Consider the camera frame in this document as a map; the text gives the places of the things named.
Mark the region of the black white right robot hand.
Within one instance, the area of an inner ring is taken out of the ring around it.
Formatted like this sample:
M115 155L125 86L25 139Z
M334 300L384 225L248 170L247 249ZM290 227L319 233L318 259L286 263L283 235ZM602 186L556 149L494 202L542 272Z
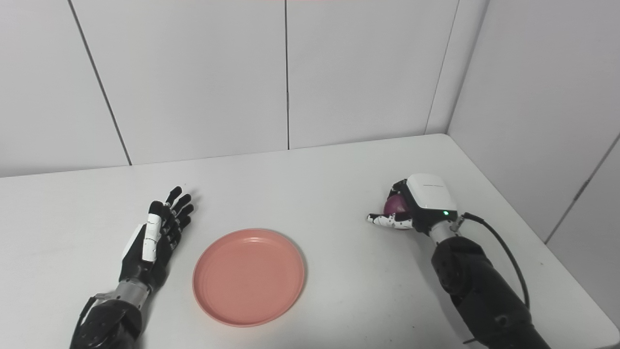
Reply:
M366 221L397 230L414 229L429 236L441 223L454 223L458 208L441 177L416 173L392 185L383 213L369 213Z

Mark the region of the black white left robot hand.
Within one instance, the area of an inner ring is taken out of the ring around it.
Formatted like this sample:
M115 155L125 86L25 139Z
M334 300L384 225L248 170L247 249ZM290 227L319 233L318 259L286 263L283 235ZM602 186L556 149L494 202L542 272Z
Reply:
M192 196L180 186L169 192L166 201L153 201L146 223L137 226L124 249L118 280L139 281L149 292L160 289L193 211Z

